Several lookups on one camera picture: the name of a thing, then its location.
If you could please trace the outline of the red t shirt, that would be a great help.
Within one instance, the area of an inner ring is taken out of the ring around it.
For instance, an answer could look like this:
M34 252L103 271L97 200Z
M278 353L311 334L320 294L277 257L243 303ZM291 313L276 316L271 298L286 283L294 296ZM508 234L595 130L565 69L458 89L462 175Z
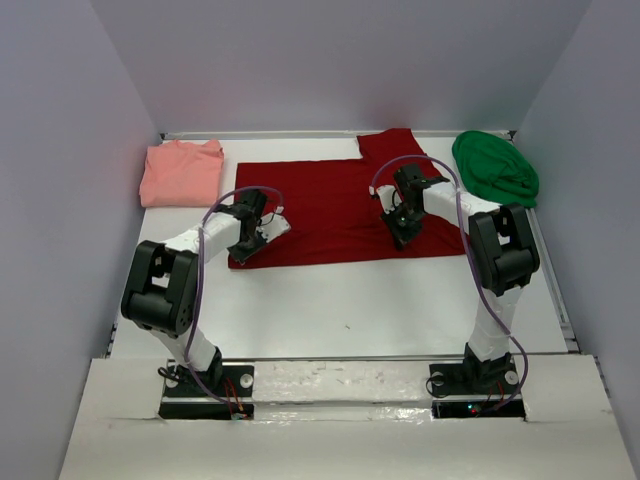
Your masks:
M457 256L464 252L457 226L428 215L416 239L397 250L368 187L393 181L388 161L417 161L422 149L406 128L362 135L357 159L241 163L236 187L278 189L291 229L232 270L306 266L395 258Z

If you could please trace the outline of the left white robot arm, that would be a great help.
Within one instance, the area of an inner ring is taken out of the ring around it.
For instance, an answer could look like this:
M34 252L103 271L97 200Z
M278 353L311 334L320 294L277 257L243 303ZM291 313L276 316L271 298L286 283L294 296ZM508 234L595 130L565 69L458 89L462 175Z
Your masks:
M226 252L243 265L289 231L278 203L263 214L271 187L242 187L224 194L196 226L163 242L135 249L121 300L121 315L149 332L169 351L195 392L223 402L214 392L223 379L220 349L199 328L205 266Z

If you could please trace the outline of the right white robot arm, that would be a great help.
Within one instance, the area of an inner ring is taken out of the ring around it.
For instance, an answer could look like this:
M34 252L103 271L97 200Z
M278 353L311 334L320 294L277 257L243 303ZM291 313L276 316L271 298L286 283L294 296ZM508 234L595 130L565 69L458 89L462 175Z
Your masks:
M416 163L400 167L391 185L372 183L381 219L402 250L423 230L429 216L458 228L479 296L474 328L458 363L433 364L427 387L436 399L451 395L520 393L526 375L515 368L512 348L522 346L512 332L517 303L540 267L527 211L518 203L500 205L461 188L455 173L426 176Z

